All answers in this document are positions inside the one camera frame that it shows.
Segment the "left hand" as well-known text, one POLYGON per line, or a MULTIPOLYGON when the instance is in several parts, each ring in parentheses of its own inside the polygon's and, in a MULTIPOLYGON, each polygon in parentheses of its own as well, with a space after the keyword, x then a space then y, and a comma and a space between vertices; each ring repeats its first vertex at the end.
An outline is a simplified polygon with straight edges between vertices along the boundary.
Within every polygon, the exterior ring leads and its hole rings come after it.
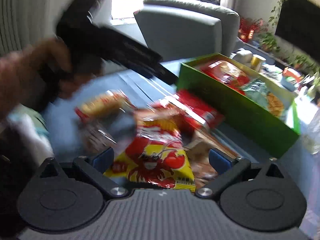
MULTIPOLYGON (((1 57, 1 120, 28 99, 38 70, 49 62, 65 72, 71 73, 73 70, 69 50, 60 38, 52 37, 1 57)), ((85 64, 90 68, 89 73, 75 74, 70 80, 60 81, 58 97, 71 98, 81 86, 103 72, 103 61, 100 58, 88 59, 85 64)))

